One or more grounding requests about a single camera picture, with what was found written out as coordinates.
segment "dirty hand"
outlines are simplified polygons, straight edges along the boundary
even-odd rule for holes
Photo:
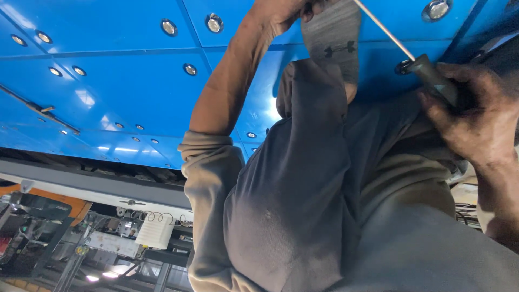
[[[438,64],[447,78],[466,83],[478,107],[452,115],[434,97],[419,93],[425,112],[454,152],[474,166],[516,161],[514,136],[519,95],[505,89],[492,70],[471,65]]]
[[[256,0],[251,12],[267,21],[274,36],[286,32],[307,0]]]

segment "mechanic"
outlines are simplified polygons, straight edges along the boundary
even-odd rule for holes
[[[420,91],[351,103],[361,14],[351,0],[305,2],[256,0],[193,109],[179,146],[193,289],[518,291],[518,94],[490,69],[439,64],[477,109],[454,116]],[[284,69],[282,119],[245,164],[229,135],[268,46],[298,17],[310,59]],[[455,220],[445,181],[461,157],[491,215],[485,234]]]

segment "screwdriver shaft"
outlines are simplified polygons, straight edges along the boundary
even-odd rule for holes
[[[395,36],[394,36],[394,35],[393,35],[393,34],[392,34],[392,33],[391,33],[391,32],[390,32],[390,31],[389,31],[389,30],[388,30],[388,29],[383,25],[383,24],[382,24],[382,22],[380,22],[380,20],[378,20],[378,19],[373,15],[373,13],[371,13],[371,11],[370,11],[366,6],[364,6],[364,4],[362,4],[362,2],[360,2],[359,0],[353,0],[353,1],[355,1],[355,3],[356,3],[357,5],[359,5],[360,9],[362,9],[362,10],[363,10],[363,11],[364,11],[364,12],[365,12],[365,13],[366,13],[370,18],[371,18],[371,20],[373,20],[373,22],[375,22],[375,24],[377,24],[378,27],[379,27],[382,31],[384,31],[384,32],[388,35],[388,37],[389,37],[390,39],[392,39],[393,42],[394,42],[394,43],[395,43],[395,44],[396,44],[400,49],[402,49],[402,51],[404,51],[404,53],[409,57],[409,59],[410,59],[411,61],[414,62],[414,61],[416,60],[415,56],[413,56],[413,54],[412,54],[409,50],[407,50],[407,48],[404,47],[404,45],[402,45],[402,43],[400,43],[400,41],[399,41],[399,40],[398,40],[398,39],[397,39],[397,38],[396,38],[396,37],[395,37]]]

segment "overhead light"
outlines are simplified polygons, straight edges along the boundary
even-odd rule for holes
[[[94,277],[92,275],[87,275],[87,279],[91,282],[96,282],[96,281],[99,281],[99,278],[98,277]]]
[[[105,273],[103,273],[103,276],[108,277],[108,278],[117,278],[117,277],[119,277],[119,274],[116,274],[114,272],[105,272]]]

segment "screwdriver handle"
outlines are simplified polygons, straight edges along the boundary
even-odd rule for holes
[[[439,73],[426,54],[418,56],[409,67],[409,71],[421,79],[429,94],[442,99],[454,109],[458,107],[458,88]]]

